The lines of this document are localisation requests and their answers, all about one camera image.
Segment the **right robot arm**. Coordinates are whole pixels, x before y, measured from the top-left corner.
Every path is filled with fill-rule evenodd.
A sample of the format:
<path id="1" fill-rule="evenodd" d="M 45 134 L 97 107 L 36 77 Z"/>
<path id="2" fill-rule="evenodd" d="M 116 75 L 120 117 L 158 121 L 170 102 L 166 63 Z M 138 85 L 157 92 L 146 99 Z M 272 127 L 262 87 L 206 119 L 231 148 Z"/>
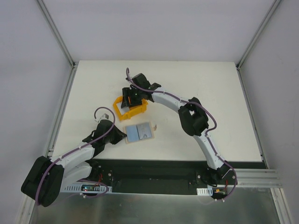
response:
<path id="1" fill-rule="evenodd" d="M 200 146 L 209 167 L 211 181 L 215 184 L 223 183 L 230 166 L 212 143 L 209 132 L 217 127 L 217 123 L 200 101 L 195 97 L 183 99 L 169 93 L 160 84 L 151 84 L 142 73 L 131 77 L 129 69 L 126 69 L 126 76 L 130 86 L 122 89 L 121 108 L 132 111 L 134 107 L 141 106 L 143 100 L 149 100 L 176 112 L 184 132 Z"/>

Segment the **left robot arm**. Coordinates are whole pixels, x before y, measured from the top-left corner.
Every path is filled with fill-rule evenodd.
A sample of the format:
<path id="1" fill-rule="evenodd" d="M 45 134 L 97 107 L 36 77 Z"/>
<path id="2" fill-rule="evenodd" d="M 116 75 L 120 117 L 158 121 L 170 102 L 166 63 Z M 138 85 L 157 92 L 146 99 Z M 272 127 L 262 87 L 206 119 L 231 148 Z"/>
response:
<path id="1" fill-rule="evenodd" d="M 106 144 L 115 145 L 124 138 L 126 134 L 112 121 L 101 120 L 76 149 L 57 157 L 38 157 L 21 186 L 21 192 L 38 205 L 47 207 L 56 200 L 61 190 L 74 182 L 99 180 L 100 165 L 95 156 L 105 149 Z"/>

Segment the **white credit card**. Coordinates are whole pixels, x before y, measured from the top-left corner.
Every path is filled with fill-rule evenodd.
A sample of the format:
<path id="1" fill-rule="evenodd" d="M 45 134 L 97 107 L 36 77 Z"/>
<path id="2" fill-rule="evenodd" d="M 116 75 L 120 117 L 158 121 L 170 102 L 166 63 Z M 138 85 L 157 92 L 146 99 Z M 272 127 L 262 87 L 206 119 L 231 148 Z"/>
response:
<path id="1" fill-rule="evenodd" d="M 128 142 L 136 142 L 139 140 L 139 134 L 136 125 L 126 126 L 125 129 Z"/>
<path id="2" fill-rule="evenodd" d="M 137 125 L 139 140 L 146 140 L 153 137 L 150 123 L 142 123 Z"/>

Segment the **beige card holder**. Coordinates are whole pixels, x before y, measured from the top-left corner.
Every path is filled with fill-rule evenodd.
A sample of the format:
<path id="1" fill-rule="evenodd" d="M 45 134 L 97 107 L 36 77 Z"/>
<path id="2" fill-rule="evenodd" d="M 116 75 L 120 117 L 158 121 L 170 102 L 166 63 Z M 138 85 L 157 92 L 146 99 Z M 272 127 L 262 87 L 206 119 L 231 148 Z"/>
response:
<path id="1" fill-rule="evenodd" d="M 148 121 L 134 125 L 128 125 L 123 128 L 127 135 L 125 141 L 127 144 L 153 139 L 157 125 Z"/>

